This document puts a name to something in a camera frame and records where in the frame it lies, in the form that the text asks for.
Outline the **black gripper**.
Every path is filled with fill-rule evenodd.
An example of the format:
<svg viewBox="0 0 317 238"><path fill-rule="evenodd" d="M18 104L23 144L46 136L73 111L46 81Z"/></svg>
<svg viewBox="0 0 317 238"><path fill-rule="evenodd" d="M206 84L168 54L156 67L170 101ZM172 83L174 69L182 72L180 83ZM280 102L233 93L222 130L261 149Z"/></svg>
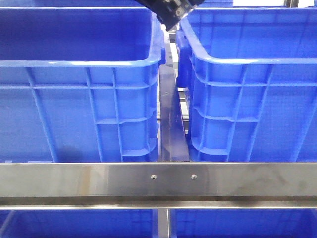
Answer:
<svg viewBox="0 0 317 238"><path fill-rule="evenodd" d="M170 31L204 0L137 0L137 3L155 13L159 22Z"/></svg>

